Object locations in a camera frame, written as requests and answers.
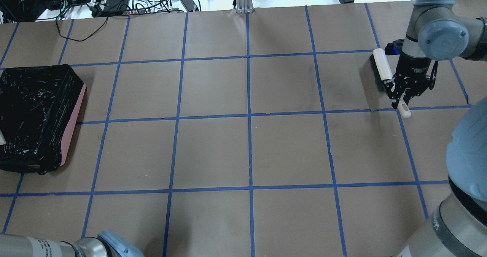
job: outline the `black plastic wrap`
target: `black plastic wrap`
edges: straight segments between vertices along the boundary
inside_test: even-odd
[[[61,139],[83,87],[69,65],[8,68],[0,77],[0,168],[45,174],[59,167]]]

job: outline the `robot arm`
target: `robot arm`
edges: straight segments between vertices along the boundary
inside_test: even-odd
[[[416,0],[403,52],[441,61],[461,56],[487,61],[486,20],[456,16],[455,0]]]
[[[399,109],[403,116],[411,98],[433,89],[438,63],[435,62],[428,74],[431,60],[461,56],[487,61],[487,17],[456,16],[452,11],[454,4],[455,0],[416,0],[406,37],[388,44],[385,49],[386,55],[400,55],[393,77],[379,73],[387,96],[393,100],[392,107],[398,108],[401,104]]]

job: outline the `cable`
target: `cable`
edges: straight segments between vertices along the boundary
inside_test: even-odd
[[[57,18],[56,18],[56,28],[57,28],[57,33],[59,34],[59,36],[60,36],[60,37],[62,37],[62,38],[64,38],[64,39],[73,40],[73,41],[77,41],[77,42],[82,42],[82,41],[85,41],[85,40],[89,39],[89,38],[90,38],[90,37],[92,37],[94,34],[96,34],[97,32],[99,32],[99,30],[101,30],[101,28],[102,28],[104,25],[106,25],[107,23],[108,23],[108,16],[107,16],[107,18],[105,19],[105,21],[103,22],[103,24],[102,24],[100,27],[98,27],[98,29],[96,29],[96,30],[95,30],[95,31],[94,31],[94,32],[93,32],[91,35],[89,35],[89,36],[85,37],[84,39],[79,40],[79,39],[74,39],[74,38],[70,38],[70,37],[66,37],[66,36],[61,35],[61,30],[59,29],[59,24],[58,24],[58,22],[57,22]]]
[[[54,18],[58,18],[60,15],[61,15],[61,13],[59,13],[59,14],[58,14],[57,16],[55,16],[55,17],[49,17],[49,18],[38,18],[38,19],[36,19],[35,21],[51,20],[51,19],[54,19]]]
[[[198,6],[200,6],[200,11],[202,11],[202,10],[201,10],[201,3],[200,3],[200,0],[198,0]]]
[[[140,2],[137,2],[137,3],[135,4],[135,9],[136,9],[136,11],[137,11],[137,12],[139,12],[138,5],[140,5],[140,6],[144,7],[144,5],[140,4]]]

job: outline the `label sticker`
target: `label sticker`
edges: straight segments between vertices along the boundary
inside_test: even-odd
[[[397,257],[412,257],[411,252],[409,251],[409,245],[407,245]]]
[[[32,244],[32,256],[59,257],[61,247],[56,241],[27,237]]]

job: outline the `grid square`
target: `grid square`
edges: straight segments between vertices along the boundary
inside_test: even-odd
[[[323,115],[252,117],[254,185],[330,184]]]
[[[338,183],[414,181],[396,112],[327,114]]]
[[[185,62],[181,116],[246,113],[245,58]]]
[[[368,3],[381,48],[406,36],[414,1]]]
[[[108,125],[96,190],[169,188],[174,121]]]
[[[180,120],[174,188],[248,186],[247,117]]]
[[[166,207],[167,193],[95,195],[86,236],[96,237],[109,229],[130,241],[144,256],[160,257]]]
[[[83,231],[89,198],[87,195],[19,197],[7,233],[55,241],[77,241]],[[59,227],[62,222],[68,222],[69,227]]]
[[[339,188],[349,257],[386,257],[424,221],[416,186]]]
[[[5,221],[7,220],[10,206],[12,205],[13,197],[0,197],[0,228],[3,230]]]
[[[12,34],[14,33],[15,27],[16,24],[14,23],[6,23],[0,26],[0,56],[2,57],[5,54],[5,50],[7,49],[8,42],[12,38]]]
[[[70,38],[84,39],[95,32],[105,17],[76,19]],[[95,35],[83,42],[68,41],[62,63],[106,63],[117,62],[122,49],[127,18],[108,18],[108,23]]]
[[[313,56],[250,60],[252,113],[321,110]]]
[[[71,20],[58,21],[58,23],[61,34],[66,35]],[[57,34],[54,21],[21,22],[2,68],[57,65],[64,42],[65,39]]]
[[[254,190],[255,256],[343,256],[334,191]]]
[[[388,56],[389,66],[395,71],[399,56]],[[428,74],[431,73],[434,61],[431,62]],[[466,105],[466,99],[452,65],[448,61],[438,64],[438,75],[433,90],[427,89],[421,96],[409,101],[409,107],[436,107]]]
[[[78,121],[105,120],[117,66],[83,66],[74,67],[73,70],[86,84]]]
[[[449,184],[421,185],[421,191],[429,214],[452,193]]]
[[[0,170],[0,193],[15,193],[21,174]]]
[[[167,256],[248,257],[248,191],[173,193]]]
[[[249,30],[250,54],[313,51],[302,6],[256,9],[249,15]]]
[[[487,80],[485,79],[485,70],[487,62],[470,61],[461,58],[453,59],[458,75],[465,87],[468,95],[468,102],[476,104],[478,101],[487,96]]]
[[[185,58],[245,56],[246,28],[245,15],[235,10],[190,13]]]
[[[391,100],[377,90],[370,52],[320,54],[321,92],[327,110],[390,108]]]
[[[446,180],[447,146],[452,131],[467,109],[414,111],[403,120],[419,180]]]
[[[308,11],[316,51],[377,48],[364,4],[317,5]]]
[[[179,62],[123,64],[110,118],[175,117],[180,72]]]
[[[185,15],[178,13],[132,16],[122,60],[181,58],[184,22]]]
[[[66,164],[45,175],[25,174],[21,193],[90,191],[104,124],[77,125]]]

